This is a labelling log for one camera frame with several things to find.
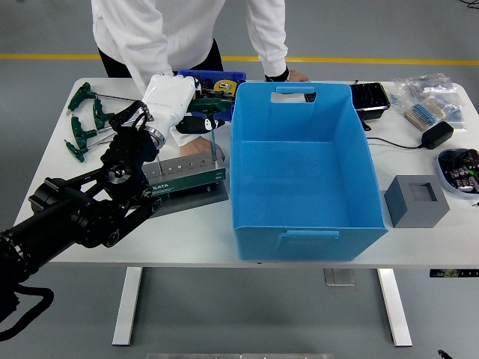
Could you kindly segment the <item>person's right hand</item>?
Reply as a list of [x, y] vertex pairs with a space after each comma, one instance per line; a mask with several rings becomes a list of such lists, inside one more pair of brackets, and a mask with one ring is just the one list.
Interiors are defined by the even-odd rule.
[[181, 156], [192, 156], [198, 153], [211, 153], [212, 142], [203, 137], [197, 137], [187, 144], [180, 146]]

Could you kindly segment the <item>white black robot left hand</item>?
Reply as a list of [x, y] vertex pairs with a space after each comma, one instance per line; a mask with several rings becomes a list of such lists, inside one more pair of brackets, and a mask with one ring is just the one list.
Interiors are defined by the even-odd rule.
[[227, 111], [232, 101], [222, 98], [195, 99], [195, 78], [191, 76], [152, 76], [142, 102], [148, 107], [153, 121], [150, 125], [167, 135], [172, 128], [181, 134], [206, 134], [222, 126], [223, 120], [214, 115]]

